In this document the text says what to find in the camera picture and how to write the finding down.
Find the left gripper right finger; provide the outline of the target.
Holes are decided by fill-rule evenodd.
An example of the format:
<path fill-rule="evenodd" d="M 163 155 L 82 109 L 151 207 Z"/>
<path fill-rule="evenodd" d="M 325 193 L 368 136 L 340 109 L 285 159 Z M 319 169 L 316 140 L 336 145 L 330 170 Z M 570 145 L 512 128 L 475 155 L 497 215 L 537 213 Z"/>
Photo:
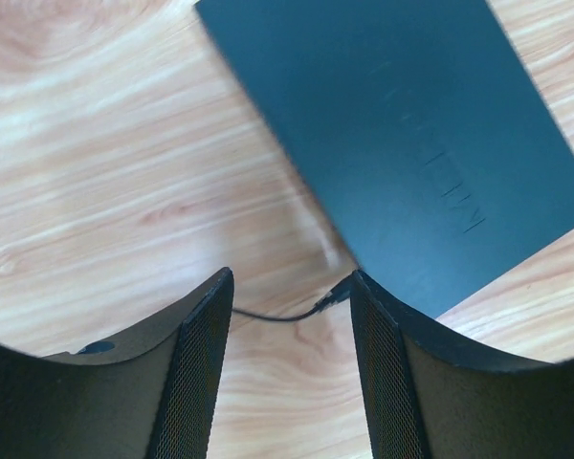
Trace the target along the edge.
<path fill-rule="evenodd" d="M 574 358 L 543 362 L 456 333 L 351 276 L 376 458 L 574 458 Z"/>

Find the black network switch box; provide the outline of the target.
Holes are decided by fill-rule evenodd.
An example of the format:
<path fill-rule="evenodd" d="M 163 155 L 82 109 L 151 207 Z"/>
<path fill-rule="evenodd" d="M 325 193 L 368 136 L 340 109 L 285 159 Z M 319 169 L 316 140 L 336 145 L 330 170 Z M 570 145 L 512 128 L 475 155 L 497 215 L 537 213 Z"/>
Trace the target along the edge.
<path fill-rule="evenodd" d="M 574 154 L 484 1 L 201 1 L 358 264 L 438 317 L 574 229 Z"/>

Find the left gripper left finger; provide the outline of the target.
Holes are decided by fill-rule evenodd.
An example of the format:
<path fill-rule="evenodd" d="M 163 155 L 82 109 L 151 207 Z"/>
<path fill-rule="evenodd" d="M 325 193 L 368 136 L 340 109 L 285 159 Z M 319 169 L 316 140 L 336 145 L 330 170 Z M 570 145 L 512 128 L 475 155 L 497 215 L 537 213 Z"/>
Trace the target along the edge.
<path fill-rule="evenodd" d="M 203 458 L 230 328 L 233 275 L 71 353 L 0 344 L 0 458 Z"/>

